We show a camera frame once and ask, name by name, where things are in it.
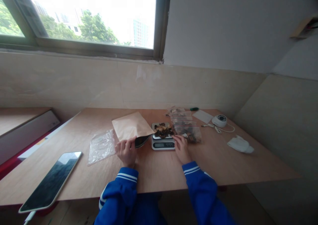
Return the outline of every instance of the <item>sky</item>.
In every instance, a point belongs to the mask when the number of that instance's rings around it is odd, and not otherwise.
[[[32,0],[43,6],[50,16],[54,12],[68,12],[74,8],[99,13],[106,27],[110,27],[120,42],[133,42],[133,20],[149,26],[150,44],[153,45],[156,0]]]

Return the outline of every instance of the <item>ziplock bag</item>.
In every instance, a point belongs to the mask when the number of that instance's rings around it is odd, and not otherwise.
[[[169,115],[171,113],[183,112],[183,111],[185,111],[184,108],[173,106],[173,107],[167,109],[167,111],[165,112],[165,115]]]
[[[201,143],[202,134],[199,126],[174,126],[178,135],[184,136],[189,143]]]
[[[174,126],[196,126],[196,121],[190,121],[190,120],[172,120],[172,123]]]
[[[115,154],[113,129],[94,135],[90,141],[88,166]]]
[[[118,140],[128,140],[134,136],[143,137],[154,134],[139,112],[112,120]]]
[[[170,113],[169,116],[182,116],[182,117],[186,117],[186,116],[191,116],[192,112],[191,111],[183,111],[183,112],[176,112],[176,113]]]
[[[190,120],[192,121],[192,116],[180,117],[180,116],[171,116],[171,121],[173,120]]]

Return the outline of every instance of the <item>blue tracksuit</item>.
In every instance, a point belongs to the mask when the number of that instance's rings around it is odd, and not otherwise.
[[[226,207],[216,197],[217,184],[195,161],[182,166],[198,224],[235,224]],[[158,209],[158,194],[138,194],[138,171],[121,168],[108,183],[99,200],[95,225],[167,224]]]

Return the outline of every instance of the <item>building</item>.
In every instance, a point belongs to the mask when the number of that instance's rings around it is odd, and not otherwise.
[[[75,35],[81,35],[79,25],[82,24],[81,17],[83,16],[83,10],[81,8],[74,8],[67,12],[55,12],[55,21],[65,24]]]
[[[133,37],[135,47],[149,48],[148,25],[141,20],[133,20]]]
[[[33,5],[39,15],[48,15],[46,9],[39,2],[35,1]]]

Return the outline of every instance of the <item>phone screen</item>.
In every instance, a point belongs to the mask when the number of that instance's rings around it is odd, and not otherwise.
[[[22,205],[20,212],[48,207],[59,193],[81,154],[82,152],[62,154],[28,200]]]

